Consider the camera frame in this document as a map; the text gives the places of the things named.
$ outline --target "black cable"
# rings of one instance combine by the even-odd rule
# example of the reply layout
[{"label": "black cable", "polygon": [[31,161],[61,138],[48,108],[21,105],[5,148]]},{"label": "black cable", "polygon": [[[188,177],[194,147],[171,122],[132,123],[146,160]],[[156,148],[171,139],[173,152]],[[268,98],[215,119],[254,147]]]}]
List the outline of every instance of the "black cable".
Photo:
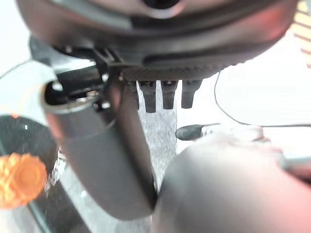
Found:
[{"label": "black cable", "polygon": [[[235,118],[233,118],[231,115],[229,115],[218,103],[217,101],[217,97],[216,97],[216,88],[217,88],[217,83],[218,83],[218,80],[219,80],[219,77],[220,77],[220,74],[221,74],[221,71],[218,73],[218,76],[217,76],[217,79],[216,79],[216,83],[215,83],[215,86],[214,86],[214,98],[215,98],[215,102],[218,106],[218,108],[227,116],[229,117],[231,120],[241,124],[241,125],[252,125],[252,124],[248,124],[248,123],[245,123],[245,122],[241,122],[239,120],[236,120]],[[291,127],[311,127],[311,124],[288,124],[288,125],[260,125],[262,127],[265,127],[265,128],[291,128]]]},{"label": "black cable", "polygon": [[8,75],[8,74],[10,74],[12,71],[14,71],[15,69],[17,69],[17,68],[19,68],[19,67],[22,67],[23,65],[25,65],[25,64],[27,64],[27,63],[29,63],[29,62],[31,62],[32,60],[26,60],[26,61],[24,61],[24,62],[22,62],[22,63],[19,63],[19,64],[17,64],[17,65],[15,65],[15,66],[13,66],[12,68],[10,68],[8,71],[6,71],[5,73],[3,73],[1,76],[0,76],[0,80],[2,79],[2,78],[4,78],[6,75]]}]

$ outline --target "gray textured surface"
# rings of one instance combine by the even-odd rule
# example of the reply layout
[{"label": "gray textured surface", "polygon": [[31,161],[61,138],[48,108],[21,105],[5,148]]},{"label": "gray textured surface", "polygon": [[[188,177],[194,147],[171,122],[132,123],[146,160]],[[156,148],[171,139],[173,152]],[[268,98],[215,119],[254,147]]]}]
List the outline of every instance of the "gray textured surface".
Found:
[{"label": "gray textured surface", "polygon": [[160,187],[164,171],[176,155],[176,102],[172,110],[164,110],[160,82],[156,83],[156,113],[146,113],[142,92],[138,91],[141,124],[151,153],[151,160]]}]

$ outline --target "orange object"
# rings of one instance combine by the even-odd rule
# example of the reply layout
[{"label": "orange object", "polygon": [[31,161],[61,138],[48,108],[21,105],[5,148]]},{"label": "orange object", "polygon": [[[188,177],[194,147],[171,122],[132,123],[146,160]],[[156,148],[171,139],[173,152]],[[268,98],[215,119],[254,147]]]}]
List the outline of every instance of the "orange object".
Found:
[{"label": "orange object", "polygon": [[30,154],[0,157],[0,208],[11,209],[34,200],[47,180],[44,163]]}]

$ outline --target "white surface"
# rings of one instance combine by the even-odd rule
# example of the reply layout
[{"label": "white surface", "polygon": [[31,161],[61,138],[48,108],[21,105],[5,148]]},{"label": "white surface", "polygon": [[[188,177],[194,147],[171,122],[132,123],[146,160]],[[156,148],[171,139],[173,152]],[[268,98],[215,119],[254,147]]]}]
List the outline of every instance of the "white surface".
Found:
[{"label": "white surface", "polygon": [[7,0],[0,7],[0,74],[30,58],[29,30],[26,28],[15,0]]},{"label": "white surface", "polygon": [[[217,107],[217,75],[206,79],[194,97],[191,110],[181,109],[177,94],[177,127],[221,122],[235,124]],[[311,75],[294,36],[287,35],[259,57],[221,72],[216,95],[235,119],[255,125],[311,124]],[[288,156],[311,155],[311,128],[265,129],[267,137]],[[180,152],[189,143],[177,142]]]},{"label": "white surface", "polygon": [[40,108],[44,84],[56,77],[49,67],[28,62],[0,79],[0,115],[27,117],[46,125]]}]

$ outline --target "black plastic part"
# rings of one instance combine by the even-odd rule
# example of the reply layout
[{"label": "black plastic part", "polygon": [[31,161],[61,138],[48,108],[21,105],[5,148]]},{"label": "black plastic part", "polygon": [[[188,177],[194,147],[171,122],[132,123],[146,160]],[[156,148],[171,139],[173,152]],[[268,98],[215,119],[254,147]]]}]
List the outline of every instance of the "black plastic part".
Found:
[{"label": "black plastic part", "polygon": [[188,125],[176,130],[176,137],[182,141],[192,141],[201,137],[204,125]]},{"label": "black plastic part", "polygon": [[174,108],[174,97],[175,91],[177,89],[177,84],[177,81],[161,81],[164,109]]},{"label": "black plastic part", "polygon": [[153,9],[165,10],[175,6],[179,0],[142,0],[147,6]]},{"label": "black plastic part", "polygon": [[87,91],[99,90],[103,86],[101,75],[96,66],[74,69],[57,73],[57,79],[67,96],[83,96]]},{"label": "black plastic part", "polygon": [[151,215],[157,194],[131,91],[114,77],[100,98],[55,106],[47,97],[41,101],[51,132],[94,200],[118,219]]},{"label": "black plastic part", "polygon": [[139,82],[139,87],[142,90],[145,99],[147,113],[156,112],[156,82],[145,81]]},{"label": "black plastic part", "polygon": [[183,90],[181,96],[181,107],[192,108],[195,92],[200,88],[202,80],[183,81]]}]

